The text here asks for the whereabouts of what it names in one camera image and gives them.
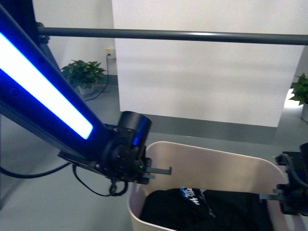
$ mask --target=plant pot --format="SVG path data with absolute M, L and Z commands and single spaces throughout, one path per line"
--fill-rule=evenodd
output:
M 308 104 L 304 103 L 301 119 L 308 122 Z
M 95 91 L 95 86 L 93 84 L 92 84 L 91 88 L 82 88 L 82 87 L 78 86 L 78 90 L 79 90 L 80 94 L 82 94 L 82 95 L 91 95 Z

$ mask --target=white panel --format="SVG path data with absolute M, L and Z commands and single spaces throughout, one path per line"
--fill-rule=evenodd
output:
M 113 0 L 115 28 L 306 34 L 300 1 Z M 116 39 L 121 111 L 276 127 L 303 46 Z

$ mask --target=potted plant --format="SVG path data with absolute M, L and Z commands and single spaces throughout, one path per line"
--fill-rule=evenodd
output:
M 308 122 L 308 76 L 303 73 L 296 77 L 298 77 L 298 81 L 291 84 L 294 96 L 290 100 L 299 101 L 299 105 L 304 105 L 301 119 Z
M 75 61 L 61 69 L 62 74 L 73 88 L 78 87 L 81 94 L 94 93 L 94 85 L 105 82 L 103 72 L 100 68 L 101 63 Z

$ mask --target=electrical outlet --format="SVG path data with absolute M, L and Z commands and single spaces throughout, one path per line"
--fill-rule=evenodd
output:
M 116 50 L 112 48 L 107 48 L 106 49 L 106 55 L 108 55 L 108 59 L 115 59 L 116 58 Z

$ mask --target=black cloth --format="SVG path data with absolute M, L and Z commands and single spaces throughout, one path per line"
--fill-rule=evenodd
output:
M 147 196 L 140 219 L 178 231 L 273 231 L 266 201 L 247 192 L 158 190 Z

